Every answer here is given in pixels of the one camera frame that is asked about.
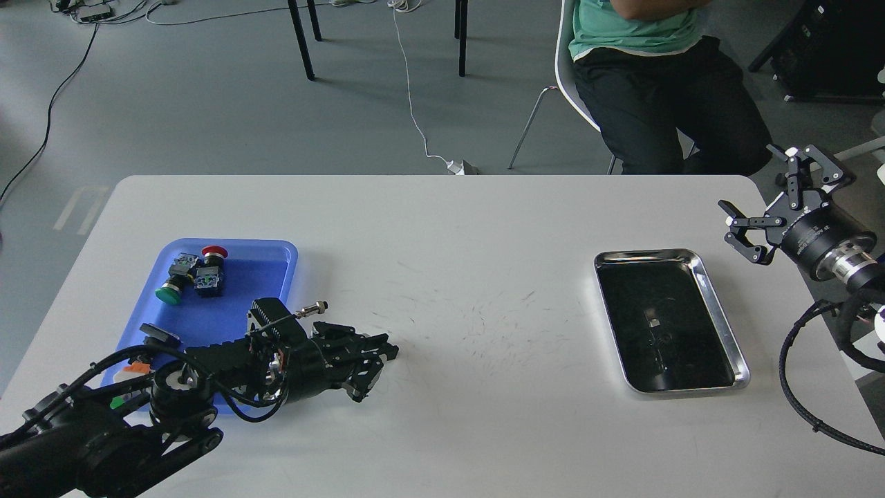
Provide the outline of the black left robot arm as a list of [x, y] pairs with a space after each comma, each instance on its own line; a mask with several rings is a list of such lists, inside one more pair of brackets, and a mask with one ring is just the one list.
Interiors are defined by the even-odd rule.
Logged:
[[93, 363], [23, 414], [2, 438], [3, 497], [135, 497], [221, 444], [214, 399], [260, 423], [293, 403], [344, 389], [356, 403], [398, 355], [385, 334], [300, 319], [276, 297], [252, 303], [239, 340], [179, 350], [158, 332]]

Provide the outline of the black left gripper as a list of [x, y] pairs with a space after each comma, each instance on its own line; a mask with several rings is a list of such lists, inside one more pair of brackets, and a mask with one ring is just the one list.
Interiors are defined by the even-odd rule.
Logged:
[[314, 338], [290, 348], [284, 356], [285, 404], [340, 388], [355, 403], [362, 403], [384, 362], [398, 356], [399, 348], [388, 340], [385, 333], [366, 336], [352, 326], [314, 322]]

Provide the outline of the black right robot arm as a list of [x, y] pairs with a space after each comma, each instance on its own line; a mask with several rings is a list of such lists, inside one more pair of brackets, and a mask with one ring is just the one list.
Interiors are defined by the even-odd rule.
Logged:
[[850, 338], [857, 322], [871, 324], [876, 334], [883, 334], [883, 259], [871, 256], [877, 237], [837, 207], [831, 196], [851, 184], [855, 175], [835, 155], [815, 145], [787, 151], [769, 145], [768, 150], [787, 166], [783, 191], [758, 217], [746, 216], [728, 201], [718, 202], [727, 214], [724, 239], [753, 264], [768, 265], [774, 251], [781, 250], [812, 280], [836, 279], [845, 286], [849, 295], [844, 302], [818, 300], [788, 331], [779, 353], [779, 381], [790, 406], [813, 431], [881, 456], [882, 448], [850, 437], [813, 415], [794, 396], [786, 376], [788, 352], [799, 331], [827, 312], [835, 317], [838, 350], [869, 371], [883, 372], [882, 360], [867, 356]]

